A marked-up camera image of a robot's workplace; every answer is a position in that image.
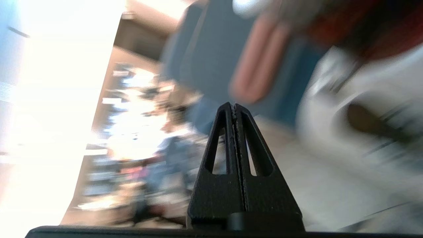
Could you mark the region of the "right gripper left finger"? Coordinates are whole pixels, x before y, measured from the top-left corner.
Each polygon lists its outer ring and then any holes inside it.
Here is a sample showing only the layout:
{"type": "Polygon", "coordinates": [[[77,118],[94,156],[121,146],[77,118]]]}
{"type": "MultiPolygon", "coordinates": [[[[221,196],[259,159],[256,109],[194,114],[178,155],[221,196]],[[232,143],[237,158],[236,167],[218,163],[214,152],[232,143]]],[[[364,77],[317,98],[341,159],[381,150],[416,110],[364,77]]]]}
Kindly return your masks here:
{"type": "Polygon", "coordinates": [[[234,110],[227,102],[216,111],[197,180],[187,210],[187,226],[193,229],[225,229],[231,214],[242,212],[244,202],[240,184],[234,110]],[[218,140],[225,136],[226,173],[213,173],[218,140]]]}

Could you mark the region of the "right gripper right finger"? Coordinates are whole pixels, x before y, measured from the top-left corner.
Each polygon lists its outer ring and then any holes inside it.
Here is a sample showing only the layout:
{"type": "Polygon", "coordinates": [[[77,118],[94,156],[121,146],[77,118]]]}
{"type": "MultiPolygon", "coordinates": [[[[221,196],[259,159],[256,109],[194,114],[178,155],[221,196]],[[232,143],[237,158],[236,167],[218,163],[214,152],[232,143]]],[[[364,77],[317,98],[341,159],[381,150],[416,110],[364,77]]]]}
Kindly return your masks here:
{"type": "Polygon", "coordinates": [[[301,210],[252,114],[240,104],[235,104],[234,120],[245,210],[300,214],[301,210]]]}

